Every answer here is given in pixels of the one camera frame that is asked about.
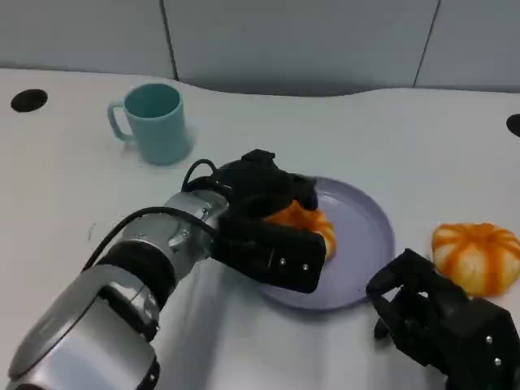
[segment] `table surface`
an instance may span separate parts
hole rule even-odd
[[[386,211],[396,250],[427,254],[449,221],[492,221],[520,234],[520,139],[505,121],[520,96],[387,89],[344,97],[217,93],[172,80],[185,99],[191,155],[152,167],[112,134],[106,106],[157,80],[0,70],[0,367],[129,212],[162,205],[198,158],[219,164],[262,148],[285,170],[330,176]],[[40,110],[10,108],[21,90],[49,94]],[[498,304],[520,323],[520,283]],[[436,390],[442,377],[372,340],[367,304],[327,314],[274,305],[244,276],[208,261],[162,312],[158,388],[189,390]]]

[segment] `orange striped pumpkin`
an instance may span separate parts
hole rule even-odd
[[[501,295],[520,272],[520,242],[491,223],[440,225],[431,248],[437,269],[473,296]]]
[[[327,247],[326,260],[330,259],[336,250],[334,228],[321,210],[309,211],[301,207],[297,201],[292,201],[289,207],[270,215],[266,221],[321,234]]]

